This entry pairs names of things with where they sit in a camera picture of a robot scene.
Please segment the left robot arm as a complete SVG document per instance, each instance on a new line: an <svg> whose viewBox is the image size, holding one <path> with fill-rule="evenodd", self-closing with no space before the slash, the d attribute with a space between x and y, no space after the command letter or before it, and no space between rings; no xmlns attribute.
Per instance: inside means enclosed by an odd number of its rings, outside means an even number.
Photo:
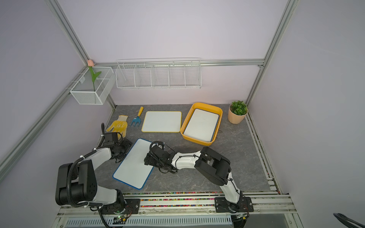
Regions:
<svg viewBox="0 0 365 228"><path fill-rule="evenodd" d="M90 207L105 213L122 214L128 204L120 190L101 187L95 170L109 160L122 162L133 143L121 133L103 133L90 153L59 167L55 201L74 208Z"/></svg>

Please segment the blue-framed whiteboard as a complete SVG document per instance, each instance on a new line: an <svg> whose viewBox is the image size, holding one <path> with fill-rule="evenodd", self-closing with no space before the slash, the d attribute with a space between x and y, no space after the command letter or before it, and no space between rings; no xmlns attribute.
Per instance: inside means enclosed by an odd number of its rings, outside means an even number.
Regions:
<svg viewBox="0 0 365 228"><path fill-rule="evenodd" d="M144 164L150 145L150 141L138 139L114 172L113 178L135 189L142 189L154 168Z"/></svg>
<svg viewBox="0 0 365 228"><path fill-rule="evenodd" d="M195 109L183 134L202 142L211 142L218 120L218 114Z"/></svg>

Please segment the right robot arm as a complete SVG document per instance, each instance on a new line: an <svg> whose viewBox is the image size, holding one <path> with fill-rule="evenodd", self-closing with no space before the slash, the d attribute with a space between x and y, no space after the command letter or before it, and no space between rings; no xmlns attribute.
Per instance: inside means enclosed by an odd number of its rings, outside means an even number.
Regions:
<svg viewBox="0 0 365 228"><path fill-rule="evenodd" d="M236 213L241 209L248 209L244 204L244 195L233 179L228 158L206 146L194 153L169 153L164 150L166 146L161 141L152 142L144 164L172 174L177 174L182 169L196 169L211 183L220 186L228 204L224 206L225 210Z"/></svg>

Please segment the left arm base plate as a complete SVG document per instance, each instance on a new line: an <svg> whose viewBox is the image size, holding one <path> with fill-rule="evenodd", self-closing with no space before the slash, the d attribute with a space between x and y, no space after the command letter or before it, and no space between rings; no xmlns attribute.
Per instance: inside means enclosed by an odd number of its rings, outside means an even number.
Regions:
<svg viewBox="0 0 365 228"><path fill-rule="evenodd" d="M100 211L103 215L134 215L138 214L141 199L124 199L122 203L115 202L113 204L103 206Z"/></svg>

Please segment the yellow-framed whiteboard back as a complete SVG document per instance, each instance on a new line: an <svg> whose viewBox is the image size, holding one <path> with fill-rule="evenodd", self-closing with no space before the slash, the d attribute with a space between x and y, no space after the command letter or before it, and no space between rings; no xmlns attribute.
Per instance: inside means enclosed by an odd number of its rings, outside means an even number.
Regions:
<svg viewBox="0 0 365 228"><path fill-rule="evenodd" d="M182 125L180 111L148 111L143 121L143 133L178 133Z"/></svg>

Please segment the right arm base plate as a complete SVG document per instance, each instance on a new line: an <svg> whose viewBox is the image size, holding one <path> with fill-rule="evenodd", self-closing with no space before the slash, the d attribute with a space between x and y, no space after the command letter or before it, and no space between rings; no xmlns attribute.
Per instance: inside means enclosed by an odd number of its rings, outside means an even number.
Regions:
<svg viewBox="0 0 365 228"><path fill-rule="evenodd" d="M254 212L253 203L250 197L240 196L237 203L229 202L225 197L216 197L214 199L214 205L217 213Z"/></svg>

